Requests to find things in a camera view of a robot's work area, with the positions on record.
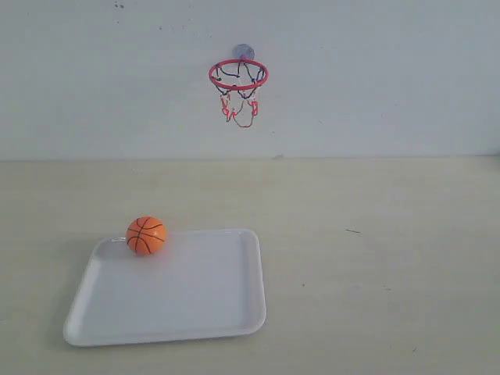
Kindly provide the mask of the small orange basketball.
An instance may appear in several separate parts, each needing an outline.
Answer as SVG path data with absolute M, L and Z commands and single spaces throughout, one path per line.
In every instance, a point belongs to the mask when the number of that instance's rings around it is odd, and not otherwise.
M 127 228 L 126 243 L 136 255 L 153 255 L 165 246 L 167 230 L 163 221 L 154 216 L 142 216 Z

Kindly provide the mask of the red basketball hoop rim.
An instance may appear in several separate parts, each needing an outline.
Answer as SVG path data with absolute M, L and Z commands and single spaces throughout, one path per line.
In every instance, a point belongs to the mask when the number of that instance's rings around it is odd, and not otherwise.
M 263 86 L 269 70 L 260 62 L 250 59 L 227 59 L 209 69 L 209 80 L 223 90 L 247 91 Z

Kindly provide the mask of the clear suction cup mount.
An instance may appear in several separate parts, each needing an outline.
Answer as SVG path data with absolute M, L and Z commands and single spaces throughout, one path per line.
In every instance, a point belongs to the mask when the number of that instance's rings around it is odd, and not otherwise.
M 232 55 L 235 59 L 253 60 L 255 58 L 255 51 L 248 44 L 239 44 L 234 46 Z

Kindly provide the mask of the red white black net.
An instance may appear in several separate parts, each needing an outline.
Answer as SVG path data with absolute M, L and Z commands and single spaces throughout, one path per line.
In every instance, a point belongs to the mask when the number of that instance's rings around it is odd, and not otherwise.
M 220 109 L 225 121 L 244 129 L 251 127 L 259 114 L 257 94 L 262 86 L 247 91 L 223 90 L 215 85 L 214 87 L 220 96 Z

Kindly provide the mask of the white plastic tray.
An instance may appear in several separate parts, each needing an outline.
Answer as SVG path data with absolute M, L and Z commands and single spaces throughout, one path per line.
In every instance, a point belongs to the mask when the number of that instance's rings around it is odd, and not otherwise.
M 189 230 L 154 255 L 117 238 L 97 243 L 63 336 L 77 347 L 226 338 L 253 334 L 265 319 L 257 235 Z

